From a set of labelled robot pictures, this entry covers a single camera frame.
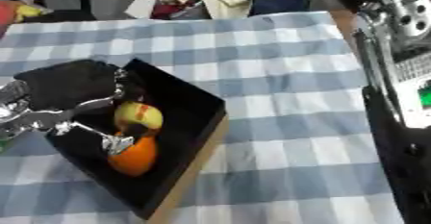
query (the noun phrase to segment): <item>black box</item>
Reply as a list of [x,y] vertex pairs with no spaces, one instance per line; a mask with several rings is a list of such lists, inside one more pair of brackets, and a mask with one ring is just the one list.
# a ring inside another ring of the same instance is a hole
[[[91,149],[101,138],[81,129],[73,129],[61,137],[50,134],[47,137],[63,156],[136,215],[160,223],[226,132],[225,105],[222,99],[146,62],[132,60],[124,68],[143,79],[153,105],[164,115],[164,126],[157,135],[159,156],[150,171],[137,178],[116,172]],[[77,120],[110,131],[113,112],[110,109]],[[88,143],[87,154],[76,153],[71,146],[78,140]]]

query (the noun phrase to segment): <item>red object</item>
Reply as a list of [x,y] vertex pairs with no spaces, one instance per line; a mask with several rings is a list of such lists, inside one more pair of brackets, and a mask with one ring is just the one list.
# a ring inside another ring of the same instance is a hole
[[8,29],[15,18],[15,6],[7,1],[0,1],[0,37]]

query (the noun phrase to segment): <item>table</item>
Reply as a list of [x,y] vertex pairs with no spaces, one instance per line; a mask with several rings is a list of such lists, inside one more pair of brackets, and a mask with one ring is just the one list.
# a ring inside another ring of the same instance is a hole
[[[402,223],[369,133],[362,69],[327,12],[12,26],[0,81],[137,57],[226,100],[230,131],[173,223]],[[135,223],[42,134],[0,157],[0,223]]]

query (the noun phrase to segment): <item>tablecloth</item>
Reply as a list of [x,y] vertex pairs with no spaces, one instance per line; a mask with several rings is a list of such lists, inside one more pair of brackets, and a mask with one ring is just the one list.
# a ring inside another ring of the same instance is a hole
[[[173,223],[402,223],[370,135],[360,65],[327,12],[12,26],[0,80],[132,58],[226,100],[230,130]],[[136,223],[40,133],[0,156],[0,223]]]

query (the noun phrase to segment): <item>orange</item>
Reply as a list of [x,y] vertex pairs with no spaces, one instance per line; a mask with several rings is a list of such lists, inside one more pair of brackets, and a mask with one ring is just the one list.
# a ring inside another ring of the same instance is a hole
[[117,171],[137,177],[148,171],[157,157],[154,137],[142,137],[118,155],[110,155],[108,162]]

